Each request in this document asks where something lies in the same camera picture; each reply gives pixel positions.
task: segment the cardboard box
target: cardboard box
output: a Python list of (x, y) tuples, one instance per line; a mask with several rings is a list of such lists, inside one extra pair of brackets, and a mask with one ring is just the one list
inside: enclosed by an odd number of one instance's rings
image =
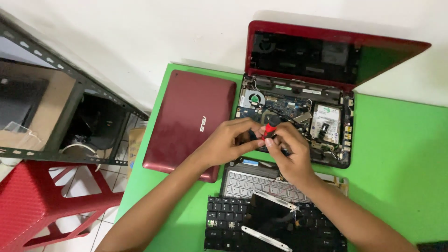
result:
[(128, 179), (131, 176), (131, 171), (137, 158), (138, 149), (142, 144), (143, 135), (146, 128), (135, 128), (129, 132), (129, 147), (128, 147)]
[(49, 81), (29, 129), (41, 140), (23, 141), (27, 133), (0, 130), (0, 147), (41, 150), (55, 127), (74, 87), (75, 79), (67, 74), (40, 66), (0, 61), (0, 74), (23, 78), (41, 78)]

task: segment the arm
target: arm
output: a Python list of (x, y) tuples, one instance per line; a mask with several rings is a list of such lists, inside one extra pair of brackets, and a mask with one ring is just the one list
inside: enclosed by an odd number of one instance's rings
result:
[[(279, 140), (266, 139), (266, 146), (280, 172), (309, 197), (360, 251), (418, 252), (389, 225), (315, 175), (311, 168), (309, 144), (290, 123), (280, 124), (276, 134), (280, 136)], [(281, 153), (279, 143), (292, 153), (289, 157)]]
[(235, 143), (235, 138), (246, 138), (249, 129), (258, 132), (260, 125), (250, 118), (223, 122), (193, 154), (115, 223), (95, 252), (145, 250), (178, 201), (208, 167), (227, 163), (264, 145), (262, 140)]

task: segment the metal shelf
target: metal shelf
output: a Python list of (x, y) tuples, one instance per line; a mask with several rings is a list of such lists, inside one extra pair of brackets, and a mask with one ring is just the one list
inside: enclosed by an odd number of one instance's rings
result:
[[(11, 157), (20, 159), (32, 160), (47, 160), (47, 161), (64, 161), (75, 163), (94, 163), (94, 164), (109, 164), (109, 165), (127, 165), (126, 161), (116, 160), (115, 156), (120, 147), (121, 139), (123, 138), (126, 126), (131, 114), (137, 116), (143, 121), (148, 120), (148, 115), (139, 110), (120, 96), (112, 92), (103, 84), (96, 81), (93, 77), (79, 69), (74, 64), (68, 62), (61, 55), (53, 51), (51, 48), (38, 41), (22, 28), (12, 23), (6, 17), (0, 15), (0, 36), (7, 38), (21, 48), (27, 50), (29, 53), (36, 55), (48, 64), (66, 73), (68, 76), (76, 79), (75, 85), (69, 95), (61, 116), (59, 117), (52, 133), (42, 151), (31, 151), (24, 149), (4, 148), (0, 146), (0, 157)], [(59, 146), (68, 130), (72, 121), (76, 108), (84, 93), (95, 95), (101, 98), (109, 99), (114, 103), (123, 107), (127, 115), (121, 124), (120, 133), (116, 137), (110, 158), (102, 159), (96, 157), (72, 157), (66, 154), (59, 153)]]

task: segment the tile floor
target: tile floor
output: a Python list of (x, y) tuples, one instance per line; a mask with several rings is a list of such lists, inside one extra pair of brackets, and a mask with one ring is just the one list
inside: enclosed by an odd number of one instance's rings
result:
[[(134, 128), (137, 124), (137, 118), (132, 117), (128, 123), (128, 129), (121, 141), (120, 150), (117, 153), (116, 159), (127, 161), (128, 158), (128, 137), (129, 130)], [(64, 168), (52, 168), (49, 170), (51, 177), (55, 177)], [(101, 174), (106, 179), (109, 188), (113, 192), (124, 191), (128, 183), (127, 166), (117, 165), (101, 165)], [(64, 197), (79, 197), (89, 194), (100, 193), (98, 185), (92, 177), (92, 174), (85, 166), (79, 166), (68, 172), (57, 183), (57, 186), (65, 185), (62, 189)], [(94, 252), (101, 240), (113, 226), (115, 216), (118, 211), (118, 206), (109, 208), (92, 226), (90, 226), (90, 233), (84, 237), (74, 238), (67, 241), (54, 243), (45, 247), (39, 247), (27, 252)], [(56, 221), (62, 233), (71, 232), (75, 230), (81, 223), (90, 218), (93, 214), (83, 213), (74, 216), (64, 217)], [(43, 229), (35, 237), (48, 235), (48, 228)]]

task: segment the red screwdriver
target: red screwdriver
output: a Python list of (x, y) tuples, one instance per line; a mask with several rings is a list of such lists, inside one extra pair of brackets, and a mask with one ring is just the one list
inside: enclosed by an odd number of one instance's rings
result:
[(266, 130), (264, 131), (262, 140), (266, 138), (271, 138), (274, 135), (274, 131), (277, 129), (277, 125), (281, 123), (280, 117), (276, 115), (272, 115), (269, 117), (269, 122), (266, 124)]

